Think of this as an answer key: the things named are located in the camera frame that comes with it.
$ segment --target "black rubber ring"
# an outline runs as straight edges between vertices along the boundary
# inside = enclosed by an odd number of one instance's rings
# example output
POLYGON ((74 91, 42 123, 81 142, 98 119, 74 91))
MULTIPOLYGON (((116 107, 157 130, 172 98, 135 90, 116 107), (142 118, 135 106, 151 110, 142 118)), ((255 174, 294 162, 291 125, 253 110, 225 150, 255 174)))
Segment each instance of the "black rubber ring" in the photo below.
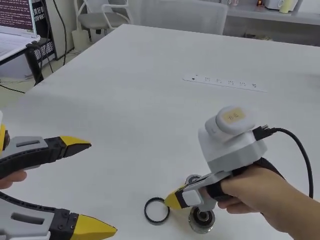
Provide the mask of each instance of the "black rubber ring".
POLYGON ((150 200, 148 200, 148 201, 146 202, 146 204, 144 205, 144 216, 145 216, 145 218, 148 220, 149 223, 151 223, 151 224, 153 224, 153 225, 162 225, 162 224, 164 224, 164 223, 168 220, 168 218, 169 218, 169 216, 170 216, 170 207, 167 207, 168 213, 166 214, 166 216, 165 216, 165 218, 164 218, 163 220, 154 221, 154 220, 152 220, 152 219, 148 216, 148 214, 147 214, 147 207, 149 206, 149 204, 151 204, 151 203, 153 203, 153 202, 165 203, 165 200, 164 200, 163 198, 161 198, 161 197, 153 197, 153 198, 151 198, 150 200))

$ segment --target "hand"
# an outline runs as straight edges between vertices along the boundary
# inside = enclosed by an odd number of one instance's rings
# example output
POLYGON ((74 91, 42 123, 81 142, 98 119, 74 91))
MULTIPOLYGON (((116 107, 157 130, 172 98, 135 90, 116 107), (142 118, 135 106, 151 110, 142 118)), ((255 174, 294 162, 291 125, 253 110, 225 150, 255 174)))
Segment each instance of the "hand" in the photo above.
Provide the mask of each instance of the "hand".
POLYGON ((221 209, 231 214, 262 213, 272 227, 295 240, 319 239, 320 203, 276 173, 253 166, 242 175, 222 181, 221 187, 234 197, 219 202, 221 209))
POLYGON ((0 189, 7 189, 12 186, 15 182, 22 182, 27 177, 27 173, 25 171, 17 171, 4 179, 0 180, 0 189))

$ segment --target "yellow label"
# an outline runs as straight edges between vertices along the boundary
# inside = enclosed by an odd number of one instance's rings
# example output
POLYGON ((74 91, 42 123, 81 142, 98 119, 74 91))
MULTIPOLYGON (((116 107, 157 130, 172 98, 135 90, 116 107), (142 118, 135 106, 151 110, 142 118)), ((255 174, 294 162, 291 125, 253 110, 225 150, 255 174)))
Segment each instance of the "yellow label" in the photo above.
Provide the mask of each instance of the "yellow label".
POLYGON ((222 117, 228 124, 233 124, 240 121, 241 119, 244 119, 246 115, 240 107, 237 107, 232 109, 231 111, 227 111, 222 115, 222 117))

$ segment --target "floor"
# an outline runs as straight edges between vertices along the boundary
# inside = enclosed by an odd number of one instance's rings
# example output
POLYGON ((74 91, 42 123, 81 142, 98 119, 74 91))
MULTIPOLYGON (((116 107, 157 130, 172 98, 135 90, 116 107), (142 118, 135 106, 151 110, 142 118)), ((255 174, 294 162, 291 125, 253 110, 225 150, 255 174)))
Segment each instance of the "floor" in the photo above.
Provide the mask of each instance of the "floor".
MULTIPOLYGON (((77 55, 73 53, 69 53, 66 57, 66 62, 70 62, 72 59, 74 59, 77 55)), ((55 72, 59 68, 62 67, 63 65, 63 59, 60 59, 58 61, 51 61, 51 65, 53 68, 53 71, 55 72)), ((43 67, 42 69, 42 75, 44 78, 47 78, 52 74, 49 65, 47 64, 46 66, 43 67)), ((30 90, 34 85, 35 85, 35 80, 34 78, 30 78, 28 80, 23 80, 23 79, 8 79, 5 77, 0 77, 0 82, 3 86, 6 86, 11 89, 16 89, 22 92, 27 92, 30 90)), ((10 104, 13 104, 16 102, 21 96, 23 96, 23 93, 7 90, 5 88, 0 87, 0 110, 10 104)))

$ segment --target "computer screen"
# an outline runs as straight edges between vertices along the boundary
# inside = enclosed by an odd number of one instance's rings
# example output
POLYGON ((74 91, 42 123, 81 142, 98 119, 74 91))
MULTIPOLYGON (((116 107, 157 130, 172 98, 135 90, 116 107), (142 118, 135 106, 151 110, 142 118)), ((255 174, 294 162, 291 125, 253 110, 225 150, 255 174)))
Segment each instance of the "computer screen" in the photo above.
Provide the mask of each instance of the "computer screen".
POLYGON ((37 37, 32 0, 0 0, 0 32, 37 37))

